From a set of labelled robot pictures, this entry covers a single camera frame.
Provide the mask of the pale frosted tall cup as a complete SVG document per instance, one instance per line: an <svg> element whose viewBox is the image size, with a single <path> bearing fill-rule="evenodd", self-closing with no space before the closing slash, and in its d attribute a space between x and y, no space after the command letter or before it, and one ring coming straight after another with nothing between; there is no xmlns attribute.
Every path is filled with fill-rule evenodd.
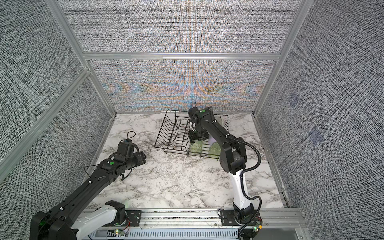
<svg viewBox="0 0 384 240"><path fill-rule="evenodd" d="M218 124L223 125L223 120L220 116L215 116L215 119L216 119Z"/></svg>

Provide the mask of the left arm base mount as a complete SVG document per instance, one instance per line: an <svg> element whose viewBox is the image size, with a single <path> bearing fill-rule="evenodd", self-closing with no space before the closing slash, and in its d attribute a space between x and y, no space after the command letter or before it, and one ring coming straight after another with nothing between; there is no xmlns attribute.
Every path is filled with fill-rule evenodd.
<svg viewBox="0 0 384 240"><path fill-rule="evenodd" d="M125 210L123 213L124 204L117 201L108 201L105 203L104 207L112 207L113 210L116 210L116 216L113 221L104 225L104 227L138 227L142 218L141 210Z"/></svg>

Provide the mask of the black wire dish rack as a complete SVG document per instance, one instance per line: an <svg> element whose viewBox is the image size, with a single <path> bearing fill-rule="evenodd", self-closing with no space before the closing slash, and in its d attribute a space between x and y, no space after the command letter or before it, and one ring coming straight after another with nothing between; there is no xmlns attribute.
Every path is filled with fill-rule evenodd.
<svg viewBox="0 0 384 240"><path fill-rule="evenodd" d="M220 114L214 114L214 116L220 116L223 120L222 126L229 131L229 116ZM191 142L188 137L190 130L190 117L188 116L188 112L167 110L154 147L162 149L166 153L210 158L209 150L211 145L209 145L208 139L203 141L203 150L200 154L190 153Z"/></svg>

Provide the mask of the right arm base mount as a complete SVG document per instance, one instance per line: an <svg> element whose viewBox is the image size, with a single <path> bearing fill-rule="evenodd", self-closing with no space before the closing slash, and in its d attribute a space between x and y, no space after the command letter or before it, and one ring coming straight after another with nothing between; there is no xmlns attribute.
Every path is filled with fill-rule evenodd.
<svg viewBox="0 0 384 240"><path fill-rule="evenodd" d="M247 225L252 226L256 229L261 229L263 225L263 220L257 210L253 210L250 214L246 215L245 217L241 217L238 214L235 214L235 211L233 209L218 209L217 214L221 220L222 226Z"/></svg>

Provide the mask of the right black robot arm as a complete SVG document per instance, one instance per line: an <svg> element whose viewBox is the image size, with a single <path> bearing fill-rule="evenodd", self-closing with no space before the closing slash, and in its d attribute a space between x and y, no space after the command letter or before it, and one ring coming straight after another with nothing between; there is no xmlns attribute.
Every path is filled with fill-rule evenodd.
<svg viewBox="0 0 384 240"><path fill-rule="evenodd" d="M244 225L255 212L254 204L248 196L244 180L247 152L245 141L231 135L215 118L211 108L199 110L196 107L188 111L190 128L188 137L191 143L214 138L220 147L220 165L229 174L234 191L234 216L236 221Z"/></svg>

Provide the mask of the purple plastic cup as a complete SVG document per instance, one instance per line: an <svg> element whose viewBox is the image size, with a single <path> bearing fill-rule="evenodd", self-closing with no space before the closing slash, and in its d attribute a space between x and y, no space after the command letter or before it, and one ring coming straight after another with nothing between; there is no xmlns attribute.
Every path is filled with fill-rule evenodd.
<svg viewBox="0 0 384 240"><path fill-rule="evenodd" d="M208 143L209 143L209 145L213 145L214 143L216 143L217 141L216 141L216 139L213 137L213 136L209 136L209 139L208 139Z"/></svg>

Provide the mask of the light green glass cup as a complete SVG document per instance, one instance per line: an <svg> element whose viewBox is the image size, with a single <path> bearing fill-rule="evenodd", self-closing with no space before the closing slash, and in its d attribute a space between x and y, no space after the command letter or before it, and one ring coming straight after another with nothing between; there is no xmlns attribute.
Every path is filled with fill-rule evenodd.
<svg viewBox="0 0 384 240"><path fill-rule="evenodd" d="M203 141L195 141L194 143L191 143L190 153L200 154L202 150L203 150Z"/></svg>

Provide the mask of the green transparent cup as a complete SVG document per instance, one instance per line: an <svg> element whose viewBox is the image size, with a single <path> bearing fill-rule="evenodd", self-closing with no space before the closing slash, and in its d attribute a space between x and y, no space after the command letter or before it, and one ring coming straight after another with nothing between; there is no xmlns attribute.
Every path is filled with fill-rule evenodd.
<svg viewBox="0 0 384 240"><path fill-rule="evenodd" d="M217 142L214 142L210 146L209 157L213 159L219 159L221 155L221 147Z"/></svg>

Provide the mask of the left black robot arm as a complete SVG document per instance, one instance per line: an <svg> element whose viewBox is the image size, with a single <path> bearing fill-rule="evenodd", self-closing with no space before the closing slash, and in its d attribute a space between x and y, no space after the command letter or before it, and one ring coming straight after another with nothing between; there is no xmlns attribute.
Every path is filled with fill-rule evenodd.
<svg viewBox="0 0 384 240"><path fill-rule="evenodd" d="M89 178L65 200L48 212L39 211L31 220L31 240L82 240L108 224L122 226L127 223L124 204L108 201L85 217L80 214L89 203L118 177L126 179L126 170L144 165L147 156L131 140L122 140L118 150L95 166Z"/></svg>

